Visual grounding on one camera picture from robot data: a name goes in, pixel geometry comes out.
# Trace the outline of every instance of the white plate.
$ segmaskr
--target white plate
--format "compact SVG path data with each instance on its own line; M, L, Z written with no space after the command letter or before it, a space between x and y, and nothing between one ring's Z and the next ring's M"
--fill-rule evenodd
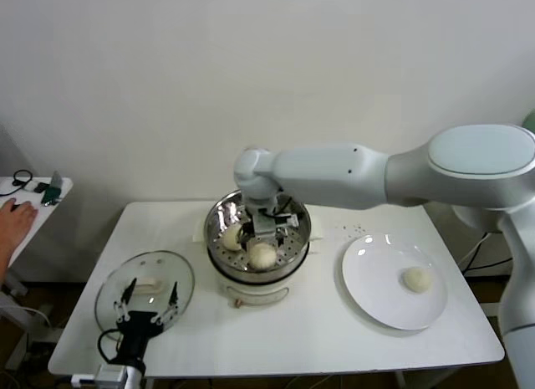
M417 294L403 283L412 267L428 268L432 286ZM369 234L344 254L344 282L357 304L385 325L419 330L432 324L446 307L447 291L440 272L415 245L391 234Z

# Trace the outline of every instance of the floor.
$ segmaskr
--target floor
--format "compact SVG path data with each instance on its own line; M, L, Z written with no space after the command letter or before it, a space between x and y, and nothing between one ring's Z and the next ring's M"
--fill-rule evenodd
M471 280L470 286L480 302L496 302L505 287L502 280ZM21 305L38 308L53 304L50 320L54 326L64 326L82 293L83 286L77 284L43 284L30 286L29 293L20 298ZM497 330L497 322L491 319ZM0 365L4 365L12 349L23 336L23 332L8 320L0 319ZM68 388L69 384L55 382L54 376L46 370L52 348L33 347L27 361L19 371L0 369L0 388L52 389ZM373 373L360 375L296 377L255 377L196 380L159 380L156 389L349 389L349 388L397 388L394 373ZM501 362L484 366L470 366L459 370L436 389L462 389L484 387L486 389L515 389L511 366L507 358Z

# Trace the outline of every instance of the white wall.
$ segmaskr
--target white wall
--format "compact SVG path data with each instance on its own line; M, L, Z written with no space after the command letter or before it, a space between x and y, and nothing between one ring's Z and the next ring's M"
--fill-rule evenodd
M75 182L17 270L84 279L127 202L220 197L248 144L395 152L520 121L533 2L0 0L0 122Z

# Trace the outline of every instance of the black cable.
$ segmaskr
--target black cable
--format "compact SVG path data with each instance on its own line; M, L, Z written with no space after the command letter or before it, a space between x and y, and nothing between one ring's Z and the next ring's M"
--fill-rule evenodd
M110 359L108 356L104 353L104 350L102 350L102 338L110 333L119 332L117 328L108 329L102 332L99 336L99 339L97 340L97 349L99 349L100 356L104 358L104 361L106 361L108 364L110 363Z
M462 274L464 275L468 269L471 267L471 265L474 263L474 261L476 260L476 257L477 255L479 254L479 250L481 249L483 243L485 243L484 241L482 241L484 238L486 238L490 233L484 233L481 238L480 238L480 242L479 242L479 245L477 246L476 248L476 251L474 252L474 254L472 255L471 259L470 259L470 262L468 263L468 265L466 266L466 268L464 268L464 270L462 271Z
M25 180L25 181L19 180L18 175L20 173L27 173L28 180ZM16 186L17 188L15 188L11 192L0 193L0 197L9 197L10 195L13 195L15 192L18 192L22 190L23 188L25 188L26 185L32 180L33 180L33 173L30 170L26 170L26 169L17 170L16 172L13 173L13 185Z
M284 210L288 207L292 199L292 197L288 198L284 205L282 205L281 208L277 212L275 212L275 215L280 215L282 212L284 212Z
M494 264L488 264L488 265L483 265L483 266L478 266L476 268L469 268L466 270L466 272L470 271L470 270L478 270L478 269L486 269L486 268L491 268L493 266L497 266L497 265L501 265L501 264L504 264L506 262L509 262L509 261L512 261L512 258L508 258L508 259L505 259L503 261L500 261L500 262L495 262Z
M284 203L284 205L282 205L278 211L276 211L273 215L270 215L268 212L266 212L265 210L261 212L261 214L263 216L266 216L268 218L272 218L272 219L276 219L278 215L280 215L282 212L284 212L284 210L288 207L288 205L290 204L290 202L292 201L292 197L288 198L288 200Z

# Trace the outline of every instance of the human hand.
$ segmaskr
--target human hand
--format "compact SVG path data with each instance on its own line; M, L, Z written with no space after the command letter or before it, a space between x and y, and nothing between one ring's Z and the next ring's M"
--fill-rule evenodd
M0 254L9 258L30 231L38 212L30 202L11 212L14 204L12 198L0 207Z

